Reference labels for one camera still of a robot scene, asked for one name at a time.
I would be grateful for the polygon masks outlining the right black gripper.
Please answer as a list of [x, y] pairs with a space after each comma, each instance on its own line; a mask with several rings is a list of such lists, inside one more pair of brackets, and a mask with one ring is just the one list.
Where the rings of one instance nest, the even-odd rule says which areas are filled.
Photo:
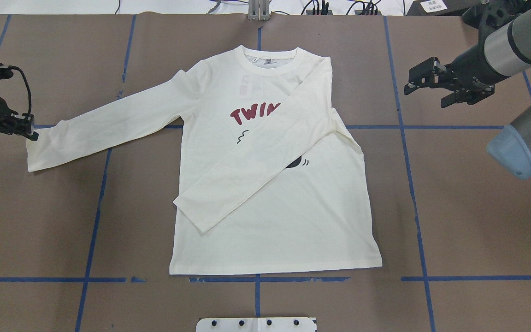
[[430, 57], [409, 69], [404, 95], [419, 88], [446, 88], [447, 70], [452, 73], [453, 91], [443, 97], [440, 107], [457, 103], [475, 105], [495, 93], [496, 73], [487, 63], [483, 46], [472, 46], [451, 63], [442, 65], [438, 57]]

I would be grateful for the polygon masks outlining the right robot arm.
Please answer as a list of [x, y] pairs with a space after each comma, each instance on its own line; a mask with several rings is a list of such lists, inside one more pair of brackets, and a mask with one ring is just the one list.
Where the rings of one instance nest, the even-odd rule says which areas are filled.
[[[478, 30], [478, 43], [443, 65], [430, 57], [409, 70], [404, 94], [442, 88], [441, 107], [474, 105], [495, 92], [495, 85], [531, 68], [531, 0], [481, 0], [463, 13]], [[531, 106], [503, 127], [486, 147], [515, 177], [531, 178]]]

